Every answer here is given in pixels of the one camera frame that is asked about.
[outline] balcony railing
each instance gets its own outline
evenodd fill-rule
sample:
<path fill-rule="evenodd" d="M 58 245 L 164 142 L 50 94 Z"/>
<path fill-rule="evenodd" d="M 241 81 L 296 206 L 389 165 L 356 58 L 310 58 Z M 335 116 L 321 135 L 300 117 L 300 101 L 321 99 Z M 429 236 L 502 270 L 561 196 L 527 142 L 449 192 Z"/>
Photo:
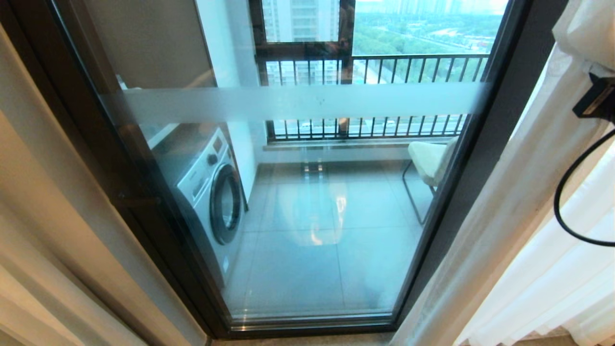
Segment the balcony railing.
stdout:
<path fill-rule="evenodd" d="M 478 82 L 488 59 L 488 54 L 356 55 L 352 83 Z M 261 82 L 269 86 L 341 84 L 341 65 L 327 59 L 259 59 Z M 466 120 L 467 115 L 293 119 L 267 121 L 266 126 L 268 142 L 394 139 L 459 135 Z"/>
<path fill-rule="evenodd" d="M 334 139 L 398 139 L 459 135 L 468 115 L 274 120 L 268 142 Z"/>
<path fill-rule="evenodd" d="M 355 55 L 353 84 L 476 82 L 489 54 Z M 341 61 L 259 58 L 264 86 L 340 84 Z"/>

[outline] washing machine door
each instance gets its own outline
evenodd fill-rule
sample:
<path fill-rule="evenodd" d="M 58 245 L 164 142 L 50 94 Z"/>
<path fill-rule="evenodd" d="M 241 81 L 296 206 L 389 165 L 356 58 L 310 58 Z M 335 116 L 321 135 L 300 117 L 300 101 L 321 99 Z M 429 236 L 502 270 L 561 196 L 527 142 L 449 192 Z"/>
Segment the washing machine door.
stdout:
<path fill-rule="evenodd" d="M 212 183 L 210 221 L 216 241 L 230 243 L 237 234 L 241 216 L 239 176 L 230 164 L 218 169 Z"/>

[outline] chair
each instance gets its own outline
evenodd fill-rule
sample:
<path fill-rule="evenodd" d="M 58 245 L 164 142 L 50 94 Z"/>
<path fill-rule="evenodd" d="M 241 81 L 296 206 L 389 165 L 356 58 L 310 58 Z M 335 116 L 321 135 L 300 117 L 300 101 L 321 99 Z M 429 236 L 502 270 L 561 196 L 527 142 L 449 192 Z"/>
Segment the chair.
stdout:
<path fill-rule="evenodd" d="M 432 195 L 435 195 L 435 188 L 438 187 L 444 178 L 444 173 L 446 172 L 448 163 L 453 157 L 453 152 L 458 138 L 459 136 L 453 137 L 446 144 L 411 142 L 408 145 L 410 162 L 402 173 L 402 180 L 403 184 L 406 186 L 408 197 L 410 197 L 412 208 L 415 210 L 416 218 L 419 220 L 421 225 L 425 224 L 427 215 L 421 218 L 419 214 L 419 210 L 416 207 L 416 203 L 412 198 L 410 189 L 408 188 L 408 183 L 406 183 L 406 172 L 408 172 L 408 169 L 414 163 L 421 180 L 429 186 Z"/>

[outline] washing machine knob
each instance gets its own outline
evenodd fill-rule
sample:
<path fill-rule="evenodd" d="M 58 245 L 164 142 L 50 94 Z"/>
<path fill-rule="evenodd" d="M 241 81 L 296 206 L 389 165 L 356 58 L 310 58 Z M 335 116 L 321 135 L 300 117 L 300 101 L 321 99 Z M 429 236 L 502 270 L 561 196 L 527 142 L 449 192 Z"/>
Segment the washing machine knob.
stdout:
<path fill-rule="evenodd" d="M 213 166 L 214 164 L 218 163 L 218 157 L 216 156 L 216 154 L 209 154 L 207 156 L 207 163 L 209 163 L 209 166 Z"/>

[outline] washing machine control panel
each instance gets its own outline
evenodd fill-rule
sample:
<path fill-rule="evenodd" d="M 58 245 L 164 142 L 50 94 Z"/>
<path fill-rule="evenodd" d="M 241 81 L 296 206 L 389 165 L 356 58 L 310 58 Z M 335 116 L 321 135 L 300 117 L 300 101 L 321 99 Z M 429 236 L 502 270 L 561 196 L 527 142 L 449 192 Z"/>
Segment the washing machine control panel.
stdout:
<path fill-rule="evenodd" d="M 199 157 L 193 161 L 188 173 L 177 184 L 177 189 L 194 206 L 205 189 L 212 183 L 213 175 L 218 168 L 219 154 L 224 153 L 228 144 L 220 129 L 216 130 Z"/>

